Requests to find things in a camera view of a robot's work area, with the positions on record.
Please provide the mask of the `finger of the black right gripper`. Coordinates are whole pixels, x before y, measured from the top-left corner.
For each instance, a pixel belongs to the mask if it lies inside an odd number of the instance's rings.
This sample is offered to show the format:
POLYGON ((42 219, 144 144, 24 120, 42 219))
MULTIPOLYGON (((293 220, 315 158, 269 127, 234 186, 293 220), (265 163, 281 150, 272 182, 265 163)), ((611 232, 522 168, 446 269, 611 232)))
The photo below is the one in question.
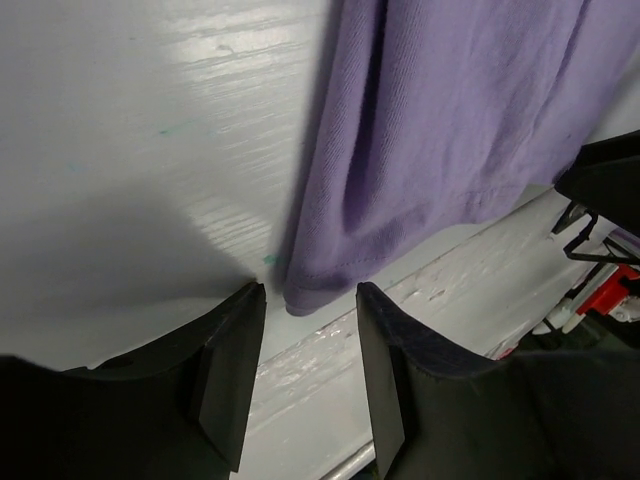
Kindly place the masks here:
POLYGON ((583 146, 555 190, 613 223, 638 223, 639 131, 583 146))

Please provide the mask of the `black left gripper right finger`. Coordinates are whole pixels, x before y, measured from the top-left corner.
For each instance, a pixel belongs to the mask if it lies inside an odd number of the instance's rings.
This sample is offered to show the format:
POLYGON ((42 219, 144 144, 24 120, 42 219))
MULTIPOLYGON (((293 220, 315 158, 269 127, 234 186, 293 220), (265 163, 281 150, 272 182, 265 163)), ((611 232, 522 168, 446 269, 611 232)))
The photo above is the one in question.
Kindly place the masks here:
POLYGON ((525 351, 493 361, 373 283, 357 320, 384 479, 635 479, 639 355, 525 351))

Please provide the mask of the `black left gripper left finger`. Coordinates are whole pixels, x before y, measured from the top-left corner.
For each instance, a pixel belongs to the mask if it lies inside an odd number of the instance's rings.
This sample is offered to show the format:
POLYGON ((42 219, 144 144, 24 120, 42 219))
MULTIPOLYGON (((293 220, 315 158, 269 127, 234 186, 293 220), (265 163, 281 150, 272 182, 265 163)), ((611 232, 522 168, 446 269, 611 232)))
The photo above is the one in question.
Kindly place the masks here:
POLYGON ((227 479, 239 469, 264 333, 252 282, 96 368, 1 359, 5 479, 227 479))

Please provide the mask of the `purple t shirt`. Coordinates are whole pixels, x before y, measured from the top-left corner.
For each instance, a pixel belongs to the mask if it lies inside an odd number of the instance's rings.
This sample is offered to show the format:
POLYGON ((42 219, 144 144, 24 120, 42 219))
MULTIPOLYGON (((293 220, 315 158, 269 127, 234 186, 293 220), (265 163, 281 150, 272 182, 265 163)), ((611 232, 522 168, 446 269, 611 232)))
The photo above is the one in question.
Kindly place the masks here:
POLYGON ((283 297, 306 316, 576 157, 639 46, 635 1, 347 1, 283 297))

